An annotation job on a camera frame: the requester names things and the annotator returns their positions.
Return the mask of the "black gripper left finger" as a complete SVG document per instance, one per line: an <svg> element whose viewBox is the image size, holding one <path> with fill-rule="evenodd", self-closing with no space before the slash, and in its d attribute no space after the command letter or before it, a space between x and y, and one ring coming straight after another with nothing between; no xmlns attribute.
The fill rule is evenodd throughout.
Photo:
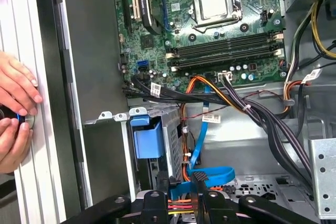
<svg viewBox="0 0 336 224"><path fill-rule="evenodd" d="M143 191L142 198L132 202L124 195L113 195L64 223L169 223L169 187L168 173L158 172L156 189Z"/></svg>

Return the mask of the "person's left hand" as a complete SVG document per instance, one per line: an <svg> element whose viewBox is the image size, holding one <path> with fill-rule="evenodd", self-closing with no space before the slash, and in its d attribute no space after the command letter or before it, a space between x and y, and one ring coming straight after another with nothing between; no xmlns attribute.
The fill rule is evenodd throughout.
<svg viewBox="0 0 336 224"><path fill-rule="evenodd" d="M42 103L38 83L31 71L13 55L1 51L1 105L21 116L36 115Z"/></svg>

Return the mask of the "person's right hand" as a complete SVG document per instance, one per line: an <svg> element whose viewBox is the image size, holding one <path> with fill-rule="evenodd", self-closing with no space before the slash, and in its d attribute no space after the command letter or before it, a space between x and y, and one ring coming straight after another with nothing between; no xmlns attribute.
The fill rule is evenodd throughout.
<svg viewBox="0 0 336 224"><path fill-rule="evenodd" d="M1 174L15 171L27 156L33 130L18 119L1 120Z"/></svg>

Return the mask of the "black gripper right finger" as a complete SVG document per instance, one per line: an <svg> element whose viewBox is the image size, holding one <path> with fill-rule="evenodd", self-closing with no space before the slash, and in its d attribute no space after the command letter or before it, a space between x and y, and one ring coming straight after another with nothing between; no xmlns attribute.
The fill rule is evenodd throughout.
<svg viewBox="0 0 336 224"><path fill-rule="evenodd" d="M204 172L191 174L191 203L197 223L314 223L314 221L256 195L234 202L209 190Z"/></svg>

